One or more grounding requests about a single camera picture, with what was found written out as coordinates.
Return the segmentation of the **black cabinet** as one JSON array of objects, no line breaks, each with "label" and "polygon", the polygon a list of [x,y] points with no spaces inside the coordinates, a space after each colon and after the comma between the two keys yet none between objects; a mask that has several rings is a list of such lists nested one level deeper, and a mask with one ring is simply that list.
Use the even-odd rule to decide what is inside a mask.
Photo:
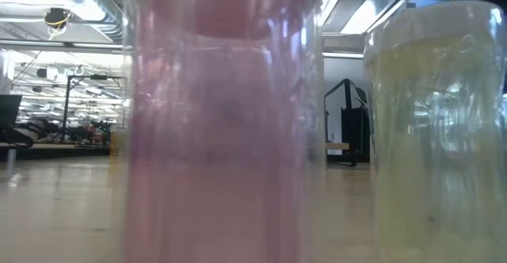
[{"label": "black cabinet", "polygon": [[364,108],[341,110],[341,141],[349,145],[343,155],[357,162],[370,162],[370,124]]}]

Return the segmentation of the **distant black robot equipment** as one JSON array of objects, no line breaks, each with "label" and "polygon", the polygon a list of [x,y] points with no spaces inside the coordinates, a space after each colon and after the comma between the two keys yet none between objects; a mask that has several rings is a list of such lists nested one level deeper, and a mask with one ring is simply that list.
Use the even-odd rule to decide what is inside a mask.
[{"label": "distant black robot equipment", "polygon": [[85,120],[64,128],[59,120],[44,117],[31,117],[16,124],[16,128],[34,137],[36,142],[102,146],[110,144],[111,127],[111,123],[102,120]]}]

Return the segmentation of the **black monitor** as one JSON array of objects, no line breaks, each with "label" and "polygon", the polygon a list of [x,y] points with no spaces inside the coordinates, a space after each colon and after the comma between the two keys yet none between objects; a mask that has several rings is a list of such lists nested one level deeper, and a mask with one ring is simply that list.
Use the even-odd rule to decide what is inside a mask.
[{"label": "black monitor", "polygon": [[0,124],[15,125],[22,96],[0,94]]}]

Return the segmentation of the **silver ribbed ceiling duct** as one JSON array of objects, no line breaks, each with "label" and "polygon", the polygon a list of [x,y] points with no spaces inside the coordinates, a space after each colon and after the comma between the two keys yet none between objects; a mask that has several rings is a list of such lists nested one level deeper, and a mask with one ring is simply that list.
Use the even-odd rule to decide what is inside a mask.
[{"label": "silver ribbed ceiling duct", "polygon": [[114,43],[123,39],[123,11],[113,0],[63,0],[73,13]]}]

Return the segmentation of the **distant black gantry frame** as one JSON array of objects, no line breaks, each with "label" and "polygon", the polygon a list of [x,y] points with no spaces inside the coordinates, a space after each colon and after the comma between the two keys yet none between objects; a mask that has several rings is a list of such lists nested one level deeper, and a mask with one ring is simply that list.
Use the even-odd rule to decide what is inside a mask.
[{"label": "distant black gantry frame", "polygon": [[127,80],[126,77],[122,77],[122,76],[110,76],[110,75],[107,75],[107,74],[90,74],[90,75],[76,75],[76,74],[73,74],[73,75],[68,75],[67,76],[66,93],[65,93],[65,97],[64,97],[63,126],[60,129],[60,135],[61,135],[60,142],[61,143],[64,142],[65,135],[66,135],[66,132],[67,132],[68,111],[69,111],[69,103],[70,103],[70,98],[71,98],[70,97],[71,91],[76,86],[82,86],[81,82],[84,79],[90,79],[90,80],[94,80],[94,81],[108,81],[108,80],[114,80],[114,81],[116,81],[118,79],[125,79],[125,80]]}]

